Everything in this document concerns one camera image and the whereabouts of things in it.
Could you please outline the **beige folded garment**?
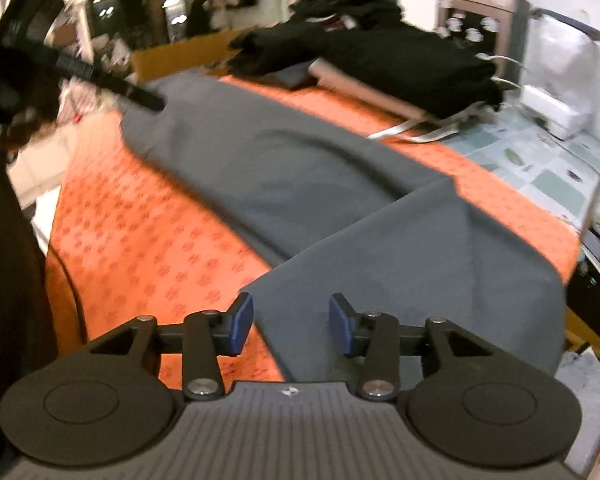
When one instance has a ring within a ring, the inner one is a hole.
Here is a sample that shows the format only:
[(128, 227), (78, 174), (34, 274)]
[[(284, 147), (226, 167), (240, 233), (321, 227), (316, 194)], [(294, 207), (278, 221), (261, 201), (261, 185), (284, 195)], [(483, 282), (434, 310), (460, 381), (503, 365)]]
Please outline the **beige folded garment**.
[(309, 74), (317, 80), (321, 87), (340, 96), (358, 100), (406, 119), (425, 120), (429, 118), (424, 110), (363, 84), (362, 81), (348, 76), (322, 58), (318, 58), (309, 65)]

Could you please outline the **large black folded garment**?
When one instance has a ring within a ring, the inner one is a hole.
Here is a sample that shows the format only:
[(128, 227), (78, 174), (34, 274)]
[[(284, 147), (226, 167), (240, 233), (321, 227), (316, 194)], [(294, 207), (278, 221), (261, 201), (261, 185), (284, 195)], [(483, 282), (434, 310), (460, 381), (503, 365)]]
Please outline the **large black folded garment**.
[(434, 32), (400, 28), (338, 30), (321, 40), (320, 57), (348, 76), (438, 119), (472, 104), (497, 110), (503, 93), (496, 66)]

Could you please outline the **black garment on left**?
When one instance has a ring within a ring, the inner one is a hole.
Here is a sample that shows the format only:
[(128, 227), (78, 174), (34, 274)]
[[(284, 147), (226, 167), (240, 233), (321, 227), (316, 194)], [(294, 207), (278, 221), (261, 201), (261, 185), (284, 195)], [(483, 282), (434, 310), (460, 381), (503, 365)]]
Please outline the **black garment on left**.
[(283, 23), (254, 28), (230, 42), (235, 55), (227, 62), (234, 76), (260, 77), (314, 61), (324, 50), (328, 32), (313, 24)]

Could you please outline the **white power adapter box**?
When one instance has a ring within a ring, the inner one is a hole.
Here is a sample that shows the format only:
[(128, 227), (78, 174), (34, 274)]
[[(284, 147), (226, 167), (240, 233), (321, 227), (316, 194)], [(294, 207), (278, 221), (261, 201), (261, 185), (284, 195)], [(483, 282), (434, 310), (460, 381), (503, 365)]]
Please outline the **white power adapter box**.
[(541, 121), (545, 130), (561, 141), (581, 133), (588, 121), (585, 114), (531, 84), (521, 87), (519, 102), (533, 118)]

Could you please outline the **dark grey folded cloth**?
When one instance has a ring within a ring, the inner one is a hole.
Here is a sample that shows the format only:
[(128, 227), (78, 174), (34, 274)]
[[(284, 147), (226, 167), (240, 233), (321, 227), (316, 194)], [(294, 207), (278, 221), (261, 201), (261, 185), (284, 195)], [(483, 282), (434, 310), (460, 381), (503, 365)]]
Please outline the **dark grey folded cloth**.
[(268, 74), (268, 80), (272, 86), (296, 91), (317, 84), (317, 79), (310, 74), (309, 64), (297, 64)]

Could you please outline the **white plastic bag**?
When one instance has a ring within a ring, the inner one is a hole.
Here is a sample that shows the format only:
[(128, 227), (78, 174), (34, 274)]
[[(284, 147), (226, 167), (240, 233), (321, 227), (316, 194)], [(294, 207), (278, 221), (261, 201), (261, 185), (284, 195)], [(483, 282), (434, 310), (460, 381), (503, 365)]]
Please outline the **white plastic bag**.
[(600, 102), (600, 30), (555, 11), (532, 10), (524, 84), (570, 105), (589, 122)]

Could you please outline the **pink water dispenser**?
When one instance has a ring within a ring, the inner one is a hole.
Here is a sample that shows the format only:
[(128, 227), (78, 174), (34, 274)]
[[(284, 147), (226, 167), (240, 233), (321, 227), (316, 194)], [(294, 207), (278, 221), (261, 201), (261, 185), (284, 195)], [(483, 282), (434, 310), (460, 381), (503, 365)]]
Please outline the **pink water dispenser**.
[(526, 53), (528, 0), (437, 0), (438, 35), (498, 66), (496, 76), (517, 82)]

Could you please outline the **wooden chair at left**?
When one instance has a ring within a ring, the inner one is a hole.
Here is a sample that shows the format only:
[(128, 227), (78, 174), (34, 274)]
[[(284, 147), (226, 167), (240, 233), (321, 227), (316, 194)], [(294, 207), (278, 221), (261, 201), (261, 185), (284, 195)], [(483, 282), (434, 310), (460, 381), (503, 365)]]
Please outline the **wooden chair at left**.
[(218, 65), (233, 55), (230, 43), (245, 32), (249, 32), (249, 28), (212, 32), (173, 44), (136, 50), (131, 55), (131, 66), (137, 81), (143, 84), (184, 70)]

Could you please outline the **grey trousers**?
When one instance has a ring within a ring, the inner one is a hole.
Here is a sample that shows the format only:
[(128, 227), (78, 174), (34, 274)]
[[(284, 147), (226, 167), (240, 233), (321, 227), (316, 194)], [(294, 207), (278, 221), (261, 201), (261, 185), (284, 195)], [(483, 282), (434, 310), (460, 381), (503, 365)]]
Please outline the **grey trousers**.
[(407, 325), (446, 318), (545, 373), (557, 370), (562, 278), (460, 196), (451, 177), (206, 76), (174, 75), (154, 88), (166, 106), (127, 105), (123, 141), (270, 266), (247, 292), (286, 378), (355, 378), (328, 329), (335, 294)]

